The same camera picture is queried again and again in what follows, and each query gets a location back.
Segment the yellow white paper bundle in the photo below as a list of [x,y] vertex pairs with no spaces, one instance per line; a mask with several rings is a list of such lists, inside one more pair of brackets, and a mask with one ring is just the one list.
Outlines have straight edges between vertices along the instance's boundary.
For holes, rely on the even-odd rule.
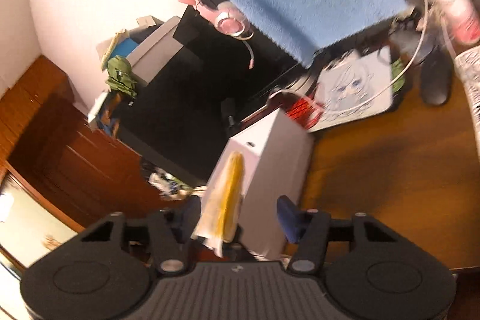
[[220,177],[206,199],[192,239],[203,238],[203,244],[223,257],[223,246],[231,243],[238,226],[242,201],[244,158],[238,151],[229,154]]

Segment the white drawer box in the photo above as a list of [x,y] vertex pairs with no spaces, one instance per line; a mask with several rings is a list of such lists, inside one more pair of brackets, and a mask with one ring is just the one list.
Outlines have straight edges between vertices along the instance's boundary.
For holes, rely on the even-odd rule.
[[244,159],[239,226],[250,252],[278,260],[285,236],[277,219],[277,200],[298,202],[313,147],[313,136],[277,109],[231,137],[207,183],[202,208],[217,187],[231,152]]

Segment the anime print keyboard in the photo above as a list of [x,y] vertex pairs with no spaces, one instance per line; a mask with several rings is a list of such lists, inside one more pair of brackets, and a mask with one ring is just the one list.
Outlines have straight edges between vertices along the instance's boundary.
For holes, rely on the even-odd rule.
[[275,93],[287,115],[309,132],[372,117],[393,108],[405,84],[400,56],[390,47],[360,56],[356,50],[343,54],[320,72],[307,95],[287,90]]

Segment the black computer monitor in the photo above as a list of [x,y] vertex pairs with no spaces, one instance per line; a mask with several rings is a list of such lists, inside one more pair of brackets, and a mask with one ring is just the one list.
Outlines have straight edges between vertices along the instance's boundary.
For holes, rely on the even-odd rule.
[[308,68],[278,47],[255,26],[250,40],[220,33],[194,7],[188,6],[174,38],[195,56],[208,62],[209,78],[222,89],[220,99],[231,99],[246,115],[258,110],[272,92],[287,88],[311,95],[319,71]]

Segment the brown wooden door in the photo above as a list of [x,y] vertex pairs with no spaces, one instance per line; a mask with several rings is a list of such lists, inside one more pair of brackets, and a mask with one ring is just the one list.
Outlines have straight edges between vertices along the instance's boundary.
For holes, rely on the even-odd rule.
[[109,213],[143,218],[176,208],[143,179],[141,158],[92,131],[73,104],[68,77],[38,56],[1,98],[1,172],[74,231]]

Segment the green cloth item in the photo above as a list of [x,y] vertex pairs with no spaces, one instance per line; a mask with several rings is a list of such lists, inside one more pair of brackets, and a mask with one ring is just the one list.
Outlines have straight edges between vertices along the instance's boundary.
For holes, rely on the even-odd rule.
[[106,62],[108,78],[106,84],[112,91],[122,92],[131,98],[137,97],[137,82],[133,77],[132,67],[123,56],[113,56]]

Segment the grey cardboard box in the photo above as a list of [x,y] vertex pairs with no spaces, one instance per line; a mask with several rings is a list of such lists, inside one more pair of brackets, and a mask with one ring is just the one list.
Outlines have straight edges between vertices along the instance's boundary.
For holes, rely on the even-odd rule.
[[110,39],[96,45],[100,61],[115,41],[112,56],[125,57],[132,67],[134,79],[141,86],[148,85],[168,62],[183,48],[173,36],[180,23],[173,16],[162,22],[156,17],[140,17],[134,29],[121,29]]

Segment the pink cat-ear headset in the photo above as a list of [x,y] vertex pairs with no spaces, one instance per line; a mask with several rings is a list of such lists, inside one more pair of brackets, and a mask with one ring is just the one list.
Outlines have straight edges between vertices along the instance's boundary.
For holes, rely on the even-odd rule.
[[255,32],[247,17],[229,1],[223,1],[218,5],[211,5],[211,0],[178,0],[184,5],[191,6],[201,17],[211,23],[215,29],[223,35],[227,35],[243,42],[250,54],[249,69],[255,65],[255,54],[248,43]]

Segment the black computer mouse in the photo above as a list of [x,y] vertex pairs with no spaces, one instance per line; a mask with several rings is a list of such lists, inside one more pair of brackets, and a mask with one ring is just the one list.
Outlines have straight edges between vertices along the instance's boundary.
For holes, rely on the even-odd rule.
[[452,90],[452,62],[439,46],[435,46],[421,65],[420,95],[430,106],[445,105]]

